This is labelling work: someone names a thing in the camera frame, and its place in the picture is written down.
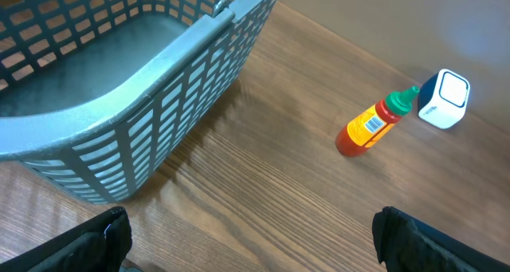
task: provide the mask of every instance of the wooden table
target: wooden table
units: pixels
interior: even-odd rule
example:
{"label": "wooden table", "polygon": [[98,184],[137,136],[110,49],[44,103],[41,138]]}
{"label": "wooden table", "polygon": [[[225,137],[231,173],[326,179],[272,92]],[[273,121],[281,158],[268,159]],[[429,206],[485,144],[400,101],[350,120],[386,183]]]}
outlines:
{"label": "wooden table", "polygon": [[[144,271],[381,271],[374,213],[393,205],[510,262],[510,137],[467,114],[406,116],[367,154],[335,149],[351,118],[417,83],[277,4],[239,80],[126,203]],[[0,261],[101,213],[0,165]]]}

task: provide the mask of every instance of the wall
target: wall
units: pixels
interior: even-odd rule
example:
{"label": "wall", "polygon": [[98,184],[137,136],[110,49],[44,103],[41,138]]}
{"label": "wall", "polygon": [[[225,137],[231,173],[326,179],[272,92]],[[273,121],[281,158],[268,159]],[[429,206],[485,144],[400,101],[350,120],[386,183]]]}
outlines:
{"label": "wall", "polygon": [[471,82],[469,111],[510,132],[510,0],[281,0],[395,68]]}

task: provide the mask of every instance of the bottle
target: bottle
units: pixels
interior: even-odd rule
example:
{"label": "bottle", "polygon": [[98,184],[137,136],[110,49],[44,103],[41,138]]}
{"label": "bottle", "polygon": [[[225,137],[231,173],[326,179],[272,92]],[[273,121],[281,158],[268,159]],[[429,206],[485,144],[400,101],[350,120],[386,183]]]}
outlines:
{"label": "bottle", "polygon": [[419,92],[417,86],[403,93],[392,92],[351,120],[336,137],[338,151],[344,156],[359,156],[367,151],[411,111]]}

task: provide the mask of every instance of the gray plastic basket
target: gray plastic basket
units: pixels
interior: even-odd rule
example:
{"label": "gray plastic basket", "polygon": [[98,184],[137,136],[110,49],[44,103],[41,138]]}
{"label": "gray plastic basket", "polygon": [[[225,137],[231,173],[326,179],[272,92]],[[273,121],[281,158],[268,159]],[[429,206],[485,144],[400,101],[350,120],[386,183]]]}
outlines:
{"label": "gray plastic basket", "polygon": [[0,160],[90,203],[142,186],[276,0],[1,0]]}

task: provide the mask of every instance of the white box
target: white box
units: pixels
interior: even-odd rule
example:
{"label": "white box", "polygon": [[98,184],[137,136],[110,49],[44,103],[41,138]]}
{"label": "white box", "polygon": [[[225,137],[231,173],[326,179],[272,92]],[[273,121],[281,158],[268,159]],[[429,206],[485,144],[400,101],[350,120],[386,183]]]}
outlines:
{"label": "white box", "polygon": [[468,80],[442,69],[422,86],[418,116],[438,128],[450,128],[465,115],[469,90]]}

